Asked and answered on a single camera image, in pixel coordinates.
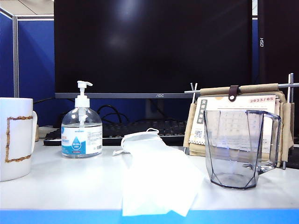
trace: qr code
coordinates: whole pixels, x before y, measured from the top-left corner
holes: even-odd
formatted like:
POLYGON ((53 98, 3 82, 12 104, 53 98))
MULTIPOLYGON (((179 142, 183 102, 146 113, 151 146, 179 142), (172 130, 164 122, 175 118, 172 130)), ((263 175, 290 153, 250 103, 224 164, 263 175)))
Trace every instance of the qr code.
POLYGON ((202 131, 195 131, 196 138, 202 138, 202 131))

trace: white mug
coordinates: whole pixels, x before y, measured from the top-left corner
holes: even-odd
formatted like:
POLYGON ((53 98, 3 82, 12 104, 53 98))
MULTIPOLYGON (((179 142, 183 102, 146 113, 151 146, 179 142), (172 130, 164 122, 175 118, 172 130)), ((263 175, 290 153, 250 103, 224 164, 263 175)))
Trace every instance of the white mug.
POLYGON ((0 181, 30 172, 37 115, 33 99, 0 98, 0 181))

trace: computer monitor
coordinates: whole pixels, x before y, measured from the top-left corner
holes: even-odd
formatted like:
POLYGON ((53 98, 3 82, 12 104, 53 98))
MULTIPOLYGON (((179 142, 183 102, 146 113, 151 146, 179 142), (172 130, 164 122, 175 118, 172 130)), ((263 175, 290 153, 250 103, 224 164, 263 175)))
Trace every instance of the computer monitor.
POLYGON ((251 0, 56 0, 55 96, 190 98, 251 84, 251 0))

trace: brown stripe on mug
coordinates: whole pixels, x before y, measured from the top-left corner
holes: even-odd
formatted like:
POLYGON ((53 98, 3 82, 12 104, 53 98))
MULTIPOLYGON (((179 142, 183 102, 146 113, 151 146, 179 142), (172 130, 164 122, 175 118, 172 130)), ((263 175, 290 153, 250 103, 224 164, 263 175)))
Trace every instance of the brown stripe on mug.
POLYGON ((19 116, 17 118, 13 118, 13 117, 9 117, 7 118, 7 131, 6 131, 6 135, 7 135, 7 144, 6 144, 6 156, 5 156, 5 162, 20 162, 23 161, 25 159, 29 159, 31 157, 30 155, 24 156, 24 157, 20 157, 17 159, 8 159, 8 155, 9 155, 9 143, 10 143, 10 121, 11 120, 29 120, 32 119, 32 116, 29 117, 24 117, 24 116, 19 116))

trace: mask ear loop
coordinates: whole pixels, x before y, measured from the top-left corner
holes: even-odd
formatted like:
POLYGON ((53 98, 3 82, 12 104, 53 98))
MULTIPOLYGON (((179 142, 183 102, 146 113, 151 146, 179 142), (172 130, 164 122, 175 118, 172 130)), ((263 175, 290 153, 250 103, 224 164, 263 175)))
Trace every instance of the mask ear loop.
MULTIPOLYGON (((121 147, 123 147, 123 142, 124 142, 127 138, 132 137, 132 136, 134 136, 134 135, 145 134, 146 132, 151 132, 151 133, 153 133, 153 134, 159 134, 159 130, 150 127, 150 128, 147 129, 145 132, 141 132, 141 133, 133 133, 133 134, 125 135, 125 136, 122 138, 122 140, 121 140, 121 147)), ((121 154, 121 153, 128 154, 129 152, 127 152, 127 151, 125 151, 125 150, 123 150, 123 149, 118 150, 118 151, 114 150, 113 153, 112 153, 112 156, 119 155, 119 154, 121 154)))

